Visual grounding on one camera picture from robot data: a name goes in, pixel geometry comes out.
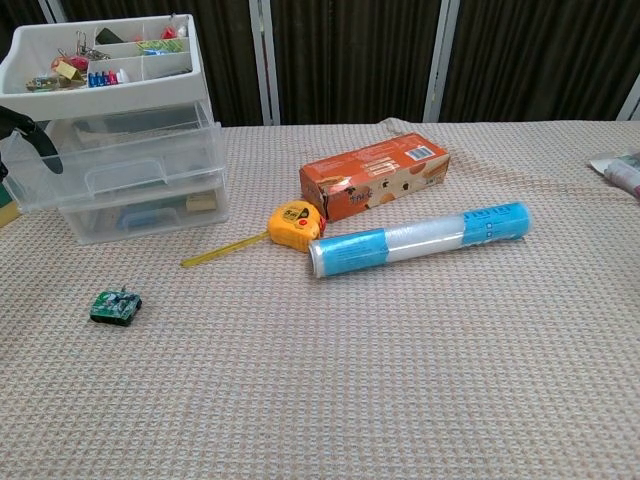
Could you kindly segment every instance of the beige textured tablecloth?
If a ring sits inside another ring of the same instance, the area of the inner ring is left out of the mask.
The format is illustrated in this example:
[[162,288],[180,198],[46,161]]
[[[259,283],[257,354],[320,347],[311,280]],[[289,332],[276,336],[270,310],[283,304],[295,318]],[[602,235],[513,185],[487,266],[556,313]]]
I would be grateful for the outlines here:
[[[306,162],[417,131],[443,185],[327,234],[521,200],[525,239],[317,280],[257,233]],[[640,205],[587,166],[640,123],[226,130],[232,219],[82,247],[0,231],[2,478],[640,478]],[[96,324],[126,284],[129,328]]]

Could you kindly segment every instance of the plastic wrap roll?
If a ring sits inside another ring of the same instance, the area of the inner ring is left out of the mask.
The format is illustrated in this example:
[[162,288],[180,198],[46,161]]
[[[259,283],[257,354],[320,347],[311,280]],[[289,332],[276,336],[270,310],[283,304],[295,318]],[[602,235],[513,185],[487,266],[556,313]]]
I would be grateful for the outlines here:
[[527,206],[510,203],[315,240],[309,251],[313,271],[320,278],[480,243],[516,239],[531,227]]

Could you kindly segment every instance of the plastic storage drawer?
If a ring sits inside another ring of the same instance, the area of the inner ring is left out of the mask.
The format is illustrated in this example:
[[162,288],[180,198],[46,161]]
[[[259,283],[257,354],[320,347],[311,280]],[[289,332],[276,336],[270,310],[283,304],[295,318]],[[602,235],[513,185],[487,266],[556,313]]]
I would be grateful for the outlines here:
[[224,175],[208,175],[183,191],[135,203],[60,208],[81,244],[125,240],[226,221]]
[[4,184],[22,212],[155,195],[189,177],[225,168],[221,127],[193,103],[50,122],[59,152],[54,173],[19,133],[3,142]]

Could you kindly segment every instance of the orange cardboard box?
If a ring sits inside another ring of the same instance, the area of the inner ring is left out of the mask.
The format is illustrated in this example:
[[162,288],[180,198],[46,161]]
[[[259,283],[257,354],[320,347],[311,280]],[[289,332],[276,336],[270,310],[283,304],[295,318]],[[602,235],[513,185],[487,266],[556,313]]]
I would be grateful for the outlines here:
[[304,198],[330,222],[442,183],[449,153],[410,133],[308,163],[300,169]]

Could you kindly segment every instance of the yellow tape measure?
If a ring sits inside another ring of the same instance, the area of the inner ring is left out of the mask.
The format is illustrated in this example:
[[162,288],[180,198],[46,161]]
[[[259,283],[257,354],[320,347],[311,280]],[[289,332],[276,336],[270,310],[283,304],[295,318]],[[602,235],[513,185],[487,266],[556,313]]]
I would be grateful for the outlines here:
[[301,252],[309,249],[309,243],[324,232],[326,220],[318,209],[308,202],[296,200],[279,206],[269,218],[267,231],[239,242],[217,248],[197,257],[180,262],[182,267],[195,267],[241,248],[271,237],[274,243],[286,245]]

